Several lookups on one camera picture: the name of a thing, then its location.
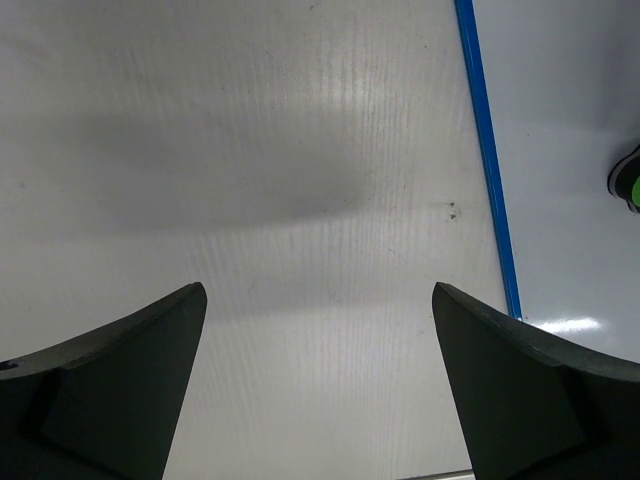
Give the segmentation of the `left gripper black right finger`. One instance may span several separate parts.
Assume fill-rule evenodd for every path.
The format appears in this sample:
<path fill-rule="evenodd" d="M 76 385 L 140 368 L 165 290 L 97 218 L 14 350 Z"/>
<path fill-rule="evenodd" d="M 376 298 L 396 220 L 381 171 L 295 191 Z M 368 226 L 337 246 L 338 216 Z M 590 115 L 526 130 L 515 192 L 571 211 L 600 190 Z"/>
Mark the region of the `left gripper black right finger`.
<path fill-rule="evenodd" d="M 639 366 L 432 293 L 437 338 L 478 479 L 636 479 Z"/>

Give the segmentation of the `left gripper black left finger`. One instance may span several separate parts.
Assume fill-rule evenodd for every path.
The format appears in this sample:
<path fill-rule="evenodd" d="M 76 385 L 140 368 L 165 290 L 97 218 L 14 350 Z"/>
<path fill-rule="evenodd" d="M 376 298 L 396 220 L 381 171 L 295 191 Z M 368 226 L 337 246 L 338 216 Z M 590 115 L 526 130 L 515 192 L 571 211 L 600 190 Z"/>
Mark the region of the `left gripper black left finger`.
<path fill-rule="evenodd" d="M 1 364 L 4 479 L 160 479 L 207 308 L 188 284 Z"/>

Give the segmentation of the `green whiteboard eraser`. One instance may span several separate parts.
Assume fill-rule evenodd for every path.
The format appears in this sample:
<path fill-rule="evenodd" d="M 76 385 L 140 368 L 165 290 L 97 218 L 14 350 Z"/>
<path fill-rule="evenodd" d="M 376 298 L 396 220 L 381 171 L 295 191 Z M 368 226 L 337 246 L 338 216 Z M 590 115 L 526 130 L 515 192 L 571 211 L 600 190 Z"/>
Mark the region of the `green whiteboard eraser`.
<path fill-rule="evenodd" d="M 609 193 L 623 200 L 634 213 L 639 213 L 639 149 L 618 161 L 607 177 Z"/>

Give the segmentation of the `blue framed whiteboard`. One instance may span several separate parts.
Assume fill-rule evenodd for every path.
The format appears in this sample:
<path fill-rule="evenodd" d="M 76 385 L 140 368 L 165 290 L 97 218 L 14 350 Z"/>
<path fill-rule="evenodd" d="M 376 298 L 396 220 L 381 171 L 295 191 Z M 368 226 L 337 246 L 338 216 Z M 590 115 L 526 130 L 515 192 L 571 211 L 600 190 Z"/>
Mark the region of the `blue framed whiteboard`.
<path fill-rule="evenodd" d="M 639 146 L 635 1 L 455 5 L 511 316 L 639 358 L 639 213 L 607 177 Z"/>

